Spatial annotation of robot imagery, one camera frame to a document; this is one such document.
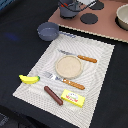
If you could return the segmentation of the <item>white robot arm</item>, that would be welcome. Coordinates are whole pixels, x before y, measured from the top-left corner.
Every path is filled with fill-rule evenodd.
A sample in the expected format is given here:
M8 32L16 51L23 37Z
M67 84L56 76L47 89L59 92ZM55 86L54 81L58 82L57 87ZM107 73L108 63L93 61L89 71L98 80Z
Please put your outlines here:
M96 4L97 0L77 0L81 2L82 4L88 5L89 7L92 7Z

